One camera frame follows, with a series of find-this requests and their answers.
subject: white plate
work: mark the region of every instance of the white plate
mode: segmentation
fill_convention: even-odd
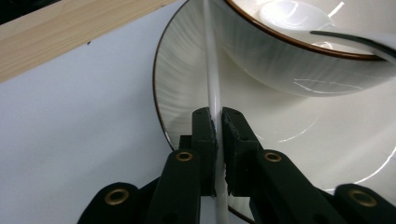
[[[191,134],[191,112],[208,106],[205,28],[200,1],[169,23],[154,68],[163,129],[177,148]],[[221,103],[241,111],[264,148],[288,155],[318,188],[359,183],[396,204],[396,81],[333,98],[304,98],[268,88],[219,49]],[[230,206],[252,218],[247,199]]]

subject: bowl rim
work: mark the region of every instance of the bowl rim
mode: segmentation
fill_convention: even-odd
[[[287,35],[283,35],[280,32],[271,29],[270,27],[262,24],[260,21],[256,20],[252,16],[246,13],[245,10],[243,10],[240,6],[238,6],[234,0],[224,0],[230,7],[233,9],[238,15],[240,15],[243,19],[245,19],[247,22],[250,24],[254,25],[256,28],[259,30],[265,32],[268,35],[271,35],[275,37],[276,39],[279,39],[281,41],[284,41],[288,44],[291,44],[297,48],[300,49],[306,49],[315,53],[319,53],[322,55],[327,55],[335,58],[342,58],[342,59],[349,59],[349,60],[357,60],[357,61],[384,61],[380,57],[376,55],[370,55],[370,54],[358,54],[358,53],[349,53],[349,52],[343,52],[339,50],[334,50],[334,49],[325,49],[321,48],[319,46],[311,45],[308,43],[305,43],[304,41],[292,38]]]

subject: white plastic strip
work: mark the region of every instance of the white plastic strip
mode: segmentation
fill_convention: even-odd
[[[216,137],[219,142],[218,158],[216,161],[216,220],[219,224],[228,224],[227,190],[224,174],[224,151],[221,129],[221,103],[219,91],[219,67],[216,52],[216,40],[211,25],[211,15],[208,0],[204,0],[205,34],[206,34],[206,68],[207,87],[209,92],[210,116],[216,128]]]

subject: bowl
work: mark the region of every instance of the bowl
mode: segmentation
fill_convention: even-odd
[[[210,0],[219,44],[261,83],[292,94],[323,97],[367,90],[395,77],[395,65],[368,51],[334,44],[329,37],[310,43],[264,24],[262,8],[275,1],[281,0]],[[396,15],[391,10],[396,1],[292,2],[319,8],[331,15],[337,28],[396,34],[392,25]]]

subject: wooden surface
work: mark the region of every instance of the wooden surface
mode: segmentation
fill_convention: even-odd
[[[0,26],[0,82],[174,0],[62,0]]]

